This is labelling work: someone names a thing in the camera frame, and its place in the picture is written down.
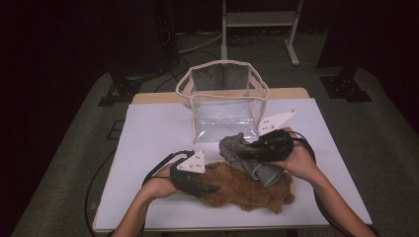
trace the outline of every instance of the stuffed animal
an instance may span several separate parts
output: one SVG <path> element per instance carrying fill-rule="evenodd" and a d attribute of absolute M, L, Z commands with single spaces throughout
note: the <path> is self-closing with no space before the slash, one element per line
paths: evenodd
<path fill-rule="evenodd" d="M 283 210 L 283 204 L 294 201 L 293 177 L 287 172 L 274 184 L 264 187 L 260 181 L 233 168 L 227 162 L 210 163 L 206 168 L 206 172 L 200 176 L 201 182 L 207 186 L 220 187 L 215 193 L 200 197 L 200 201 L 206 205 L 219 207 L 234 202 L 246 211 L 268 207 L 278 214 Z"/>

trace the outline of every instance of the hand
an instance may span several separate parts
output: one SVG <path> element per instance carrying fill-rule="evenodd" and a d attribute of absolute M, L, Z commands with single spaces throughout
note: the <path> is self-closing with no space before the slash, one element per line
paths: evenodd
<path fill-rule="evenodd" d="M 290 134 L 284 129 L 277 129 L 260 136 L 252 143 L 246 142 L 237 154 L 244 160 L 272 162 L 285 160 L 292 152 L 293 140 Z"/>
<path fill-rule="evenodd" d="M 173 163 L 161 168 L 147 183 L 142 186 L 140 192 L 149 198 L 167 198 L 173 194 L 183 194 L 178 191 L 170 181 L 170 167 Z"/>
<path fill-rule="evenodd" d="M 286 131 L 293 131 L 289 127 L 284 128 Z M 296 137 L 294 133 L 290 132 L 292 137 Z M 286 169 L 293 176 L 311 182 L 316 175 L 321 175 L 321 171 L 314 163 L 308 150 L 304 148 L 303 144 L 295 141 L 293 143 L 293 152 L 284 161 L 270 162 Z"/>

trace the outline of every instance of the clear plastic box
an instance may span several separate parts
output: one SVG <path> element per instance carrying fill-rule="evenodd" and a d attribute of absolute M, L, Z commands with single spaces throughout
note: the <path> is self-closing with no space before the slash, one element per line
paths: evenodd
<path fill-rule="evenodd" d="M 220 141 L 244 133 L 257 138 L 269 88 L 250 63 L 218 60 L 194 66 L 176 86 L 192 111 L 193 141 Z"/>

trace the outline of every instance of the white table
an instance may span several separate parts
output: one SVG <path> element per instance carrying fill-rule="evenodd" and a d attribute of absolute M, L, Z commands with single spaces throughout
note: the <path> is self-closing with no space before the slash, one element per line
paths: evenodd
<path fill-rule="evenodd" d="M 314 99 L 307 98 L 303 89 L 290 90 L 300 93 L 300 98 L 305 99 L 272 99 L 281 97 L 279 92 L 286 92 L 287 89 L 271 89 L 271 99 L 268 101 L 265 116 L 297 111 L 284 126 L 292 127 L 308 139 L 316 153 L 320 169 L 329 177 L 348 205 L 367 224 L 372 224 Z M 173 94 L 162 96 L 173 99 Z M 153 98 L 153 95 L 142 98 L 146 101 L 147 98 Z M 134 99 L 126 114 L 118 151 L 94 221 L 93 227 L 96 231 L 110 231 L 118 226 L 145 175 L 170 153 L 204 149 L 207 163 L 219 158 L 216 142 L 193 144 L 191 111 L 182 104 L 137 104 L 136 100 L 138 98 Z M 294 193 L 295 202 L 285 205 L 283 212 L 278 215 L 267 208 L 246 212 L 235 204 L 212 208 L 201 204 L 195 197 L 174 195 L 153 202 L 147 213 L 145 230 L 172 232 L 282 229 L 328 225 L 317 209 L 312 187 L 307 182 L 295 179 Z"/>

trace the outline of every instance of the floor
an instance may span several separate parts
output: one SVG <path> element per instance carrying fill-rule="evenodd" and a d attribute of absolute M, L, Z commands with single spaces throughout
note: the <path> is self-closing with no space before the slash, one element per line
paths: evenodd
<path fill-rule="evenodd" d="M 213 36 L 178 36 L 185 50 Z M 230 59 L 250 62 L 270 88 L 303 87 L 314 98 L 381 236 L 419 233 L 419 137 L 385 94 L 378 79 L 360 68 L 358 85 L 371 102 L 330 99 L 319 77 L 340 68 L 316 68 L 326 34 L 297 34 L 294 67 L 286 34 L 242 37 L 228 48 Z M 174 91 L 189 67 L 220 58 L 219 43 L 184 54 L 165 75 L 142 84 L 140 93 Z M 69 127 L 13 236 L 106 236 L 89 232 L 118 146 L 128 103 L 98 107 L 112 87 L 98 78 Z M 145 236 L 160 236 L 146 233 Z M 284 231 L 175 233 L 174 236 L 286 236 Z M 298 236 L 333 236 L 330 228 L 299 229 Z"/>

